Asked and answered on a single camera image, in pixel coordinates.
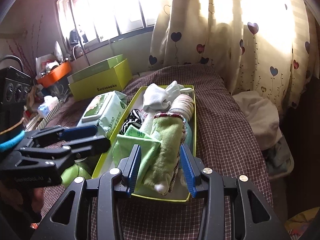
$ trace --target green towel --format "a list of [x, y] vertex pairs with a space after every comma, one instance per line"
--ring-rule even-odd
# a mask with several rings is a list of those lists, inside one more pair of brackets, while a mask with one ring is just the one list
[[121, 159], [129, 157], [135, 144], [139, 144], [141, 147], [141, 163], [135, 186], [135, 188], [138, 189], [153, 158], [158, 154], [161, 143], [130, 125], [124, 135], [117, 135], [117, 142], [112, 151], [113, 162], [116, 167], [119, 165]]
[[160, 152], [144, 176], [143, 185], [161, 195], [172, 191], [179, 167], [179, 150], [186, 138], [182, 115], [159, 113], [153, 119], [151, 137], [161, 141]]

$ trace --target speaker knob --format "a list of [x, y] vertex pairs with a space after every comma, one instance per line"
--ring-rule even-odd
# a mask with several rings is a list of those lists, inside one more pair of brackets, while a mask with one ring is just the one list
[[7, 86], [6, 92], [5, 92], [5, 99], [7, 100], [7, 102], [10, 102], [13, 96], [13, 84], [10, 83]]
[[19, 84], [19, 85], [17, 85], [17, 87], [14, 91], [14, 99], [18, 103], [18, 102], [20, 102], [21, 98], [22, 98], [22, 85]]
[[25, 101], [27, 99], [27, 94], [29, 93], [29, 89], [27, 87], [24, 87], [23, 89], [23, 98], [22, 100]]

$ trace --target yellow box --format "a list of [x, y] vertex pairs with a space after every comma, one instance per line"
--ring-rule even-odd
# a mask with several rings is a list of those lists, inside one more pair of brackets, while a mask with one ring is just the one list
[[[192, 88], [192, 85], [183, 85], [185, 88]], [[124, 114], [122, 115], [118, 125], [116, 126], [114, 132], [112, 133], [111, 137], [110, 137], [110, 141], [111, 141], [111, 145], [113, 146], [116, 142], [116, 137], [117, 134], [119, 133], [124, 120], [127, 118], [127, 116], [129, 115], [129, 113], [132, 111], [132, 109], [137, 108], [137, 105], [142, 105], [143, 103], [143, 96], [141, 95], [142, 93], [145, 92], [145, 90], [147, 89], [147, 87], [141, 87], [138, 92], [135, 94], [135, 96], [133, 97], [133, 99], [131, 100], [130, 104], [128, 105], [126, 111], [124, 112]], [[193, 92], [193, 101], [195, 103], [195, 111], [194, 111], [194, 115], [191, 119], [191, 123], [190, 127], [193, 130], [193, 147], [192, 149], [190, 149], [193, 153], [194, 156], [196, 156], [196, 97], [195, 97], [195, 93]], [[112, 149], [113, 147], [110, 148], [110, 150], [104, 154], [101, 155], [97, 166], [93, 172], [92, 178], [98, 178], [99, 176], [101, 176], [104, 172], [110, 170], [111, 168], [113, 168], [110, 163], [112, 163]], [[190, 198], [190, 193], [188, 192], [188, 190], [186, 188], [184, 188], [185, 192], [186, 192], [186, 197], [184, 199], [166, 199], [165, 197], [168, 197], [167, 194], [166, 196], [163, 196], [164, 198], [159, 198], [159, 197], [150, 197], [150, 196], [143, 196], [143, 195], [137, 195], [137, 194], [133, 194], [134, 196], [138, 196], [138, 197], [142, 197], [142, 198], [147, 198], [147, 199], [152, 199], [152, 200], [159, 200], [159, 201], [169, 201], [169, 202], [186, 202], [189, 200]]]
[[76, 101], [92, 98], [110, 91], [122, 91], [131, 80], [128, 59], [118, 65], [72, 84], [70, 90]]

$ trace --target black speaker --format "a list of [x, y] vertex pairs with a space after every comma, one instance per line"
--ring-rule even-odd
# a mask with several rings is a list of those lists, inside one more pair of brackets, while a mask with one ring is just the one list
[[[31, 83], [30, 76], [14, 67], [9, 66], [0, 70], [0, 133], [21, 120]], [[12, 138], [15, 135], [7, 134], [7, 136]]]

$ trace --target silver screw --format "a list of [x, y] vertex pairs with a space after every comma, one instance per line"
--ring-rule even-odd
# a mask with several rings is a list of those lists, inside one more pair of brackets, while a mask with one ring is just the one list
[[109, 172], [112, 175], [116, 175], [116, 174], [118, 174], [120, 172], [120, 170], [118, 168], [112, 168]]
[[84, 178], [83, 177], [76, 177], [75, 178], [75, 183], [81, 183], [84, 181]]
[[211, 173], [212, 173], [212, 169], [210, 169], [210, 168], [204, 168], [202, 171], [203, 171], [205, 174], [211, 174]]
[[240, 175], [239, 180], [246, 182], [248, 181], [248, 177], [246, 175]]

